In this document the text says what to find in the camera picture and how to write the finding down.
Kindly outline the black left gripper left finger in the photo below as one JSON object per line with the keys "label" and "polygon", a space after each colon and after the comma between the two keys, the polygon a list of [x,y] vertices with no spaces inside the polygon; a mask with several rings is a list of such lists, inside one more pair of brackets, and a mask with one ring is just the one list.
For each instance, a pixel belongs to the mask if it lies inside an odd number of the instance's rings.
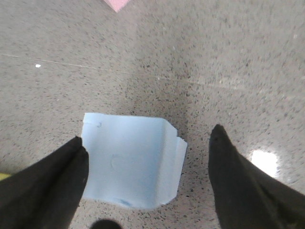
{"label": "black left gripper left finger", "polygon": [[47,157],[0,182],[2,229],[67,229],[82,198],[89,155],[74,137]]}

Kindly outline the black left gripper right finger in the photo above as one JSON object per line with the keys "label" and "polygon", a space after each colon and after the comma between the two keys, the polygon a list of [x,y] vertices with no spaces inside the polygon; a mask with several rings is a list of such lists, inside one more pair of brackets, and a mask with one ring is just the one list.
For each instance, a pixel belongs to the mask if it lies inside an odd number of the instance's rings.
{"label": "black left gripper right finger", "polygon": [[210,135],[208,172],[221,228],[305,227],[305,196],[242,156],[220,124]]}

